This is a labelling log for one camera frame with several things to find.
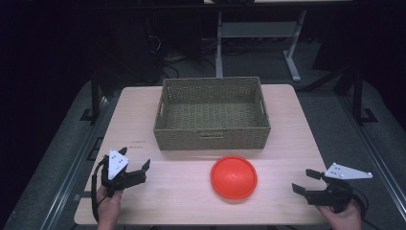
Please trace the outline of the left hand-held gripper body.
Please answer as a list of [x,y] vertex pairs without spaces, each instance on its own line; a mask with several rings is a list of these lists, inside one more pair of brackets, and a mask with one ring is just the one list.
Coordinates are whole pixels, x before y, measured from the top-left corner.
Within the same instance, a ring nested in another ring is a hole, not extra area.
[[118,150],[111,149],[105,156],[101,171],[101,184],[107,188],[107,195],[113,196],[116,191],[122,191],[124,187],[124,176],[129,159],[118,153]]

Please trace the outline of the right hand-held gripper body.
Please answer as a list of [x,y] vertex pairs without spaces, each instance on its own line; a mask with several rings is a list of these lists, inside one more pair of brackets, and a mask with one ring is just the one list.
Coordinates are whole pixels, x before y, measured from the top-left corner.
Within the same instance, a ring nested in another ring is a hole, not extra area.
[[372,179],[371,172],[363,172],[333,163],[324,174],[328,181],[327,194],[331,198],[331,203],[328,206],[334,208],[335,214],[345,211],[352,200],[357,202],[362,214],[367,213],[369,209],[368,199],[362,192],[351,187],[348,180]]

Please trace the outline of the person's right hand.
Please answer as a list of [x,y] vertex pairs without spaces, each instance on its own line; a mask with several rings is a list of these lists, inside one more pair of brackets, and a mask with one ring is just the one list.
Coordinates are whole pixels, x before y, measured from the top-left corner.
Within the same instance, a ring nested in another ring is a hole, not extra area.
[[317,206],[316,209],[326,218],[332,230],[362,230],[361,211],[354,200],[338,214],[330,206]]

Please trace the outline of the person's left hand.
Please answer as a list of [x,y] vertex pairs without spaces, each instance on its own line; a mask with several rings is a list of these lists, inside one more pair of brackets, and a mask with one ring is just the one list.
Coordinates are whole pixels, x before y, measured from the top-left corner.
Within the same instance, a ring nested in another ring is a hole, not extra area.
[[107,195],[107,188],[100,186],[97,190],[98,230],[114,230],[121,212],[123,191],[116,191],[113,196]]

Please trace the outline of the black metal stand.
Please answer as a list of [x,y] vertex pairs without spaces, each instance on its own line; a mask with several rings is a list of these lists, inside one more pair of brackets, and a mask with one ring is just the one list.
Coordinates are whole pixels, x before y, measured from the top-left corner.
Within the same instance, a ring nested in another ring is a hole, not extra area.
[[91,107],[86,108],[80,117],[81,121],[88,121],[90,125],[94,125],[101,113],[101,96],[100,96],[100,82],[99,74],[94,71],[90,80],[91,86]]
[[362,107],[363,76],[358,67],[353,70],[352,117],[362,126],[365,123],[377,123],[377,119],[369,108]]

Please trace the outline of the orange plastic plate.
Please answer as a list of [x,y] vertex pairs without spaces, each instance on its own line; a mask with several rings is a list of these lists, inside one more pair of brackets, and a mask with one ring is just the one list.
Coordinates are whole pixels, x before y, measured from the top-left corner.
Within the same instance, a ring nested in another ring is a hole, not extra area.
[[258,184],[255,167],[244,157],[228,155],[218,159],[211,169],[214,190],[228,199],[250,196]]

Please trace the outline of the green woven basket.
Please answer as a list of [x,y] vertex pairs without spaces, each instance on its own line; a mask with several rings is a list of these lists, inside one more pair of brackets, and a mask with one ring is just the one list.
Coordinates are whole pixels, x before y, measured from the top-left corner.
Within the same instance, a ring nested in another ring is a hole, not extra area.
[[153,128],[160,150],[261,150],[270,130],[257,77],[167,79]]

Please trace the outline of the metal floor rail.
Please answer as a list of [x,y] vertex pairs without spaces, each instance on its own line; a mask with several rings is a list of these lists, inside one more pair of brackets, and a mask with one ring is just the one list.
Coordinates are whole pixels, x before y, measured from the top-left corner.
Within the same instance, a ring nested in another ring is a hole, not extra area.
[[406,194],[395,180],[387,164],[384,162],[384,159],[380,155],[378,148],[365,129],[364,124],[359,122],[352,114],[349,101],[344,98],[339,98],[338,101],[340,102],[340,105],[343,106],[346,114],[348,115],[354,126],[354,129],[358,132],[358,135],[362,139],[362,142],[364,143],[364,146],[369,153],[372,164],[374,165],[377,174],[381,178],[382,183],[384,184],[391,199],[393,200],[396,209],[402,216],[403,220],[406,222]]
[[105,96],[102,96],[101,100],[96,103],[95,108],[84,110],[83,114],[85,115],[85,118],[91,122],[91,125],[87,129],[87,133],[79,146],[79,150],[73,159],[73,163],[56,192],[52,205],[40,226],[40,230],[56,229],[56,224],[59,221],[63,209],[65,208],[70,194],[72,193],[79,178],[79,173],[82,166],[86,162],[87,157],[92,155],[94,144],[98,143],[97,132],[99,131],[101,123],[100,119],[104,117],[105,109],[108,106],[109,101],[105,98]]

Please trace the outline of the white metal desk frame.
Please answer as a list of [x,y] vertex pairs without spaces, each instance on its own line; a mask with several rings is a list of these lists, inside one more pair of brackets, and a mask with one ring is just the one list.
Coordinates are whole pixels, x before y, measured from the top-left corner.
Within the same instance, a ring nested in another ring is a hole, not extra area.
[[217,14],[215,76],[223,78],[222,39],[223,38],[290,38],[291,44],[282,52],[284,61],[294,82],[302,80],[293,59],[306,11],[301,11],[296,21],[282,22],[225,22],[222,12]]

